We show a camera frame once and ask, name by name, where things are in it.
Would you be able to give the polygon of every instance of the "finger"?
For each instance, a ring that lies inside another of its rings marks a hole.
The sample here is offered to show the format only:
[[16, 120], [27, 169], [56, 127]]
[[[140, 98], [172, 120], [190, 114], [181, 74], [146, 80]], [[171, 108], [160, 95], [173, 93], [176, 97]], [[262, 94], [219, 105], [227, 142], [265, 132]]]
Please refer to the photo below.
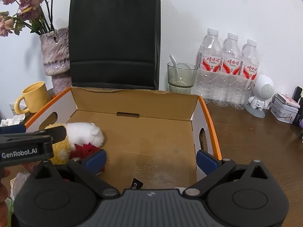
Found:
[[9, 192], [7, 188], [0, 184], [0, 203], [4, 202], [4, 200], [9, 196]]
[[7, 217], [8, 209], [5, 202], [0, 204], [0, 219]]
[[0, 218], [0, 227], [5, 227], [9, 223], [7, 217]]
[[25, 163], [25, 164], [23, 164], [23, 166], [24, 166], [25, 169], [27, 169], [29, 172], [32, 172], [32, 171], [34, 170], [34, 168], [36, 167], [36, 163], [35, 163], [35, 162]]
[[4, 168], [3, 177], [8, 177], [10, 173], [10, 170]]

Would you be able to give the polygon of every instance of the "brown tabletop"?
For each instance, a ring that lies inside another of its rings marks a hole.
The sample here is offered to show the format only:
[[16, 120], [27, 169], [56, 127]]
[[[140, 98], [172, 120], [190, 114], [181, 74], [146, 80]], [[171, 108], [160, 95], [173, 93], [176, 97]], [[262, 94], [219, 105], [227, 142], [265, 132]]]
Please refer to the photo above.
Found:
[[280, 122], [266, 110], [263, 119], [246, 110], [207, 104], [221, 154], [239, 164], [262, 160], [288, 197], [283, 227], [303, 226], [303, 144], [299, 127]]

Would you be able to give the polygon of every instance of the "vase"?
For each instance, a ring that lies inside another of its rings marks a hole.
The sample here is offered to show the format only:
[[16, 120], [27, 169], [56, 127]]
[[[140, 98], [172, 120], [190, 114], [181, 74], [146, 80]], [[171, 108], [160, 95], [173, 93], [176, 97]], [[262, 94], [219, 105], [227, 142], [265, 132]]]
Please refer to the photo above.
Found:
[[45, 75], [52, 77], [54, 94], [72, 86], [69, 65], [69, 29], [61, 28], [40, 36]]

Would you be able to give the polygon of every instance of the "bottle label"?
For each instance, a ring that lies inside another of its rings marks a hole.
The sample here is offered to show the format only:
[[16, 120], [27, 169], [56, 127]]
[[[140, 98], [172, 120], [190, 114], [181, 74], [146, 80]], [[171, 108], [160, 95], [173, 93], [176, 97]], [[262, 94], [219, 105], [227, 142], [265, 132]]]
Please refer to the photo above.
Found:
[[218, 72], [220, 68], [221, 57], [205, 55], [201, 58], [198, 67], [204, 71]]
[[242, 77], [254, 80], [257, 76], [258, 68], [254, 65], [243, 65]]
[[221, 66], [221, 72], [237, 75], [239, 74], [240, 66], [241, 66], [241, 61], [239, 59], [224, 56], [223, 64]]

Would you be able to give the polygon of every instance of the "plastic bottle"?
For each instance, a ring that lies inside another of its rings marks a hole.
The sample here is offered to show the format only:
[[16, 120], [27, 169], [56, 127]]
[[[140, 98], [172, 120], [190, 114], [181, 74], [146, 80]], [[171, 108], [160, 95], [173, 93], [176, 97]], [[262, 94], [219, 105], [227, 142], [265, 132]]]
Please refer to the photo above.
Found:
[[240, 76], [238, 77], [237, 86], [230, 103], [230, 105], [235, 109], [242, 110], [248, 103], [248, 99], [254, 84], [254, 79], [257, 76], [259, 67], [256, 46], [257, 42], [251, 39], [247, 39], [247, 44], [243, 46], [242, 70]]
[[238, 46], [238, 35], [228, 33], [222, 47], [222, 65], [216, 76], [212, 101], [220, 107], [227, 107], [232, 99], [237, 76], [242, 65], [242, 55]]
[[218, 40], [219, 31], [208, 28], [198, 58], [198, 73], [194, 85], [194, 94], [202, 96], [209, 103], [214, 93], [216, 75], [220, 68], [222, 49]]

